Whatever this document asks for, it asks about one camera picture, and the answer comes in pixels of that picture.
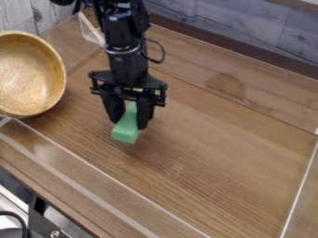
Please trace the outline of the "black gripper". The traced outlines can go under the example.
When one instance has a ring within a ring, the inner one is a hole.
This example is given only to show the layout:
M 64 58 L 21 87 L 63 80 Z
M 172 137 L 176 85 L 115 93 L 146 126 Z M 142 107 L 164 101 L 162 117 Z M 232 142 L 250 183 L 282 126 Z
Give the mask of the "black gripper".
M 168 84 L 150 74 L 143 50 L 105 48 L 109 69 L 91 71 L 91 92 L 100 95 L 109 120 L 116 124 L 126 112 L 124 101 L 136 102 L 136 125 L 146 129 L 154 116 L 154 107 L 167 105 Z

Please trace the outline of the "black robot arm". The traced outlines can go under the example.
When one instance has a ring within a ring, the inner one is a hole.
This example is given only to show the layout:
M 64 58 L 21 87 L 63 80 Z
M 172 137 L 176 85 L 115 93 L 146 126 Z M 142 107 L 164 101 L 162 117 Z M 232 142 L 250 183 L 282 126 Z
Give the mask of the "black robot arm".
M 109 69 L 92 71 L 91 92 L 100 96 L 112 122 L 123 118 L 126 103 L 136 104 L 136 127 L 148 127 L 156 107 L 167 105 L 168 84 L 150 74 L 146 32 L 150 14 L 143 0 L 89 0 L 104 36 Z

